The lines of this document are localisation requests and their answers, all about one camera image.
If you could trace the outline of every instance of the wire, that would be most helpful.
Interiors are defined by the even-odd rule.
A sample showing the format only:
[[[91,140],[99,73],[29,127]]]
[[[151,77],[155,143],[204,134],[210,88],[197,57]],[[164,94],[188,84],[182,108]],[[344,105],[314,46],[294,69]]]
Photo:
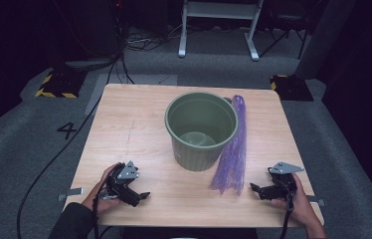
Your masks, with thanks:
[[[123,64],[124,73],[126,74],[126,77],[135,85],[133,79],[129,76],[129,73],[127,72],[126,63],[124,62],[124,53],[121,53],[121,62]]]
[[[102,239],[102,237],[104,236],[104,234],[109,230],[111,229],[112,226],[107,226],[102,232],[101,234],[99,235],[99,239]]]
[[[116,168],[118,167],[118,164],[115,165],[111,171],[108,173],[108,175],[105,177],[105,180],[102,182],[101,186],[99,187],[98,189],[98,192],[96,193],[96,196],[95,198],[93,199],[93,234],[95,236],[95,239],[98,239],[99,238],[99,232],[98,232],[98,219],[97,219],[97,208],[98,208],[98,198],[99,198],[99,194],[102,192],[104,186],[105,186],[105,183],[106,181],[108,180],[108,178],[115,172]]]
[[[168,33],[167,36],[170,37],[170,35],[173,34],[173,33],[174,33],[177,29],[179,29],[182,25],[183,25],[183,24],[180,24],[179,26],[173,28],[173,30],[171,30],[171,32]]]
[[[118,75],[118,69],[117,68],[115,68],[115,72],[117,74],[118,80],[120,81],[121,84],[123,84],[123,81],[121,80],[120,76]]]
[[[287,196],[286,196],[286,201],[285,201],[286,212],[285,212],[285,216],[284,216],[284,222],[282,224],[281,236],[279,237],[279,239],[283,239],[283,238],[285,238],[285,234],[287,232],[288,219],[290,217],[291,212],[293,211],[292,200],[294,198],[294,193],[292,191],[290,191],[288,189],[288,187],[282,181],[273,179],[273,182],[280,184],[287,191]]]
[[[168,75],[168,77],[166,77],[164,80],[161,80],[158,82],[158,85],[161,85],[163,84],[165,81],[167,81],[169,78],[171,77],[171,75]]]
[[[108,84],[109,82],[109,77],[111,75],[111,71],[113,69],[115,65],[115,62],[111,65],[111,68],[109,69],[108,71],[108,77],[107,77],[107,81],[106,81],[106,85]],[[93,108],[91,109],[90,113],[87,115],[87,117],[84,119],[84,121],[82,122],[81,126],[78,128],[78,130],[75,132],[74,136],[71,137],[69,139],[69,141],[63,146],[63,148],[49,161],[49,163],[47,163],[47,165],[41,170],[41,172],[37,175],[37,177],[35,178],[35,180],[32,182],[31,186],[29,187],[29,189],[27,190],[27,192],[25,193],[22,201],[21,201],[21,204],[19,205],[19,210],[18,210],[18,215],[17,215],[17,219],[16,219],[16,231],[17,231],[17,235],[18,235],[18,239],[21,239],[22,238],[22,235],[21,235],[21,215],[22,215],[22,209],[24,207],[24,204],[25,204],[25,201],[27,200],[28,198],[28,195],[30,194],[30,192],[32,191],[32,189],[34,188],[34,186],[37,184],[38,180],[41,178],[41,176],[44,174],[44,172],[49,168],[49,166],[62,154],[62,152],[72,143],[72,141],[77,137],[77,135],[80,133],[80,131],[84,128],[85,124],[87,123],[88,119],[91,117],[91,115],[93,114],[93,111],[95,110],[95,108],[98,106],[98,103],[100,102],[101,100],[101,97],[102,95],[99,97],[99,99],[96,101],[95,105],[93,106]]]
[[[93,51],[91,51],[90,49],[88,49],[85,44],[79,39],[79,37],[77,36],[77,34],[75,33],[75,31],[73,30],[71,24],[69,23],[68,19],[65,17],[65,14],[62,12],[62,9],[60,8],[59,4],[56,2],[56,0],[53,0],[53,3],[55,4],[57,10],[59,11],[60,15],[62,16],[64,22],[66,23],[66,25],[68,26],[70,32],[72,33],[72,35],[74,36],[75,40],[80,44],[80,46],[84,49],[84,51],[86,51],[87,53],[95,56],[95,57],[105,57],[107,58],[107,61],[104,62],[104,63],[98,63],[98,64],[92,64],[92,65],[88,65],[88,66],[81,66],[81,67],[76,67],[76,66],[70,66],[70,68],[72,68],[75,72],[89,72],[89,71],[95,71],[95,70],[98,70],[98,69],[102,69],[102,68],[105,68],[109,65],[111,65],[114,61],[116,61],[118,59],[118,56],[117,54],[120,52],[120,48],[123,48],[124,46],[121,46],[123,45],[123,41],[121,41],[120,39],[120,36],[121,36],[121,29],[120,29],[120,24],[118,23],[118,19],[117,19],[117,24],[115,24],[117,27],[118,27],[118,31],[117,31],[117,35],[119,36],[118,37],[118,42],[120,42],[120,44],[118,45],[118,48],[116,50],[116,52],[114,54],[110,54],[110,55],[101,55],[101,54],[97,54],[97,53],[94,53]]]
[[[164,41],[161,37],[143,37],[142,33],[133,33],[126,40],[126,48],[131,51],[151,51],[161,46]]]

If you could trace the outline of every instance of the green bucket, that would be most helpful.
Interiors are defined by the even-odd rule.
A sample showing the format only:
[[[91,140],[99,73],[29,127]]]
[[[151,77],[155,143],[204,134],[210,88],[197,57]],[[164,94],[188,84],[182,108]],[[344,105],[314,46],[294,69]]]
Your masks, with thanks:
[[[192,92],[170,103],[165,126],[177,162],[188,170],[203,171],[214,165],[224,146],[235,136],[238,117],[223,98]]]

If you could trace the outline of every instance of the purple plastic bag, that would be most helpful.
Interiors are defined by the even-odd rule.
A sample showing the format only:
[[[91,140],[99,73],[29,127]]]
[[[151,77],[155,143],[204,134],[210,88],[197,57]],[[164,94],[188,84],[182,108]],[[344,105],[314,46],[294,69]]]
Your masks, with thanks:
[[[246,106],[241,96],[233,96],[232,104],[238,115],[238,130],[221,153],[211,188],[219,189],[223,194],[226,189],[234,187],[240,195],[243,190],[246,167]]]

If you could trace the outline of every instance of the sleeve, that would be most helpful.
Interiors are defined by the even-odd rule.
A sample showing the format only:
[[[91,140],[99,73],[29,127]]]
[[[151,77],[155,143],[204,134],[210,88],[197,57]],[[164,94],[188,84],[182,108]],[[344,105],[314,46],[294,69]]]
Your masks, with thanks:
[[[93,213],[85,206],[72,202],[60,215],[49,239],[88,238],[93,229]]]

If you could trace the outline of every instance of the black cable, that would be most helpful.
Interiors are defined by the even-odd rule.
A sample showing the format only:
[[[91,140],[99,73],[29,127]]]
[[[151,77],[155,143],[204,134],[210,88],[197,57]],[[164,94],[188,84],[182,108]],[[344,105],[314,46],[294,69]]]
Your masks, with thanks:
[[[285,238],[285,234],[287,232],[288,219],[289,219],[289,217],[291,215],[291,212],[294,209],[293,203],[292,203],[292,200],[294,198],[294,193],[291,192],[288,189],[288,187],[282,181],[273,179],[273,182],[276,183],[276,184],[281,185],[287,191],[287,196],[286,196],[286,199],[285,199],[285,216],[284,216],[284,222],[282,224],[281,236],[279,237],[279,239],[284,239]]]
[[[115,62],[111,65],[111,68],[109,69],[107,81],[105,83],[106,85],[109,82],[109,77],[111,75],[111,71],[112,71],[112,68],[114,67],[114,64],[115,64]],[[91,109],[90,113],[84,119],[84,121],[82,122],[81,126],[75,132],[74,136],[71,137],[69,139],[69,141],[63,146],[63,148],[49,161],[49,163],[47,163],[47,165],[37,175],[37,177],[35,178],[35,180],[31,184],[31,186],[29,187],[29,189],[25,193],[24,198],[22,199],[21,204],[19,205],[18,215],[17,215],[17,219],[16,219],[16,231],[17,231],[18,239],[21,239],[22,238],[22,235],[21,235],[21,215],[22,215],[22,209],[24,207],[24,204],[25,204],[26,199],[28,198],[28,195],[30,194],[31,190],[34,188],[35,184],[37,184],[37,182],[41,178],[41,176],[44,174],[44,172],[49,168],[49,166],[60,156],[60,154],[62,154],[62,152],[71,144],[71,142],[75,139],[75,137],[80,133],[81,129],[85,126],[85,124],[87,123],[88,119],[93,114],[93,111],[98,106],[98,103],[100,102],[101,97],[102,96],[100,96],[99,99],[98,99],[98,101],[96,101],[96,103],[93,106],[93,108]]]
[[[102,237],[104,236],[104,234],[109,230],[111,229],[112,226],[107,226],[102,232],[101,234],[99,235],[99,239],[102,239]]]
[[[123,84],[123,81],[121,80],[120,75],[118,74],[118,69],[117,69],[117,67],[115,68],[115,72],[116,72],[116,74],[117,74],[117,78],[118,78],[118,80],[120,81],[121,84]]]
[[[102,68],[105,68],[109,65],[111,65],[114,61],[116,61],[118,59],[118,53],[120,52],[120,49],[122,49],[124,46],[123,45],[123,41],[121,40],[122,37],[121,36],[118,36],[118,42],[120,42],[119,44],[119,47],[117,49],[117,51],[114,53],[114,54],[110,54],[110,55],[100,55],[100,54],[97,54],[97,53],[94,53],[92,51],[90,51],[84,43],[81,42],[81,40],[79,39],[79,37],[75,34],[73,28],[71,27],[71,24],[69,23],[68,19],[65,17],[65,15],[63,14],[60,6],[57,4],[56,0],[53,0],[54,2],[54,5],[56,6],[58,12],[60,13],[60,15],[62,16],[64,22],[66,23],[66,25],[68,26],[70,32],[72,33],[72,35],[74,36],[75,40],[80,44],[80,46],[84,49],[84,51],[86,51],[87,53],[95,56],[95,57],[105,57],[107,58],[107,61],[104,62],[104,63],[98,63],[98,64],[91,64],[91,65],[88,65],[88,66],[82,66],[82,67],[74,67],[74,66],[70,66],[69,67],[71,69],[73,69],[75,72],[89,72],[89,71],[95,71],[95,70],[98,70],[98,69],[102,69]],[[120,32],[120,24],[117,22],[116,26],[118,27],[118,31],[117,31],[117,35],[121,35]]]
[[[138,44],[142,43],[142,47],[136,47],[136,46],[131,46],[132,44]],[[164,41],[161,38],[142,38],[138,40],[130,40],[127,42],[127,49],[131,51],[151,51],[157,47],[160,47]]]
[[[285,234],[287,233],[288,219],[289,219],[290,215],[291,215],[291,211],[287,211],[285,213],[284,223],[282,224],[282,233],[281,233],[281,236],[279,237],[279,239],[284,239],[285,238]]]
[[[135,85],[133,79],[129,76],[129,73],[127,72],[126,63],[124,62],[124,53],[121,53],[121,62],[123,64],[123,69],[124,69],[124,73],[126,74],[126,77]]]
[[[93,234],[95,236],[95,239],[98,239],[99,238],[98,216],[97,216],[99,194],[102,192],[102,189],[104,188],[105,183],[108,180],[109,176],[114,173],[116,167],[117,167],[117,165],[115,165],[112,168],[111,172],[106,176],[105,180],[102,182],[101,186],[99,187],[98,192],[96,193],[95,198],[93,199]]]

